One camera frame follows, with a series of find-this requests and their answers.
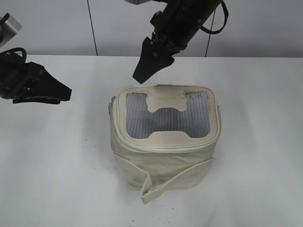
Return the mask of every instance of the beige fabric bag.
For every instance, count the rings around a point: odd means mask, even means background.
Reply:
[[[110,106],[111,146],[126,183],[144,204],[166,190],[199,184],[221,132],[212,90],[197,86],[133,87]]]

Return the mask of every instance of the tabletop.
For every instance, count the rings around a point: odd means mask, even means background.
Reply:
[[[107,109],[137,84],[138,58],[28,60],[72,96],[0,100],[0,226],[303,226],[303,59],[176,58],[154,75],[147,84],[212,88],[223,127],[203,181],[147,205],[117,177]]]

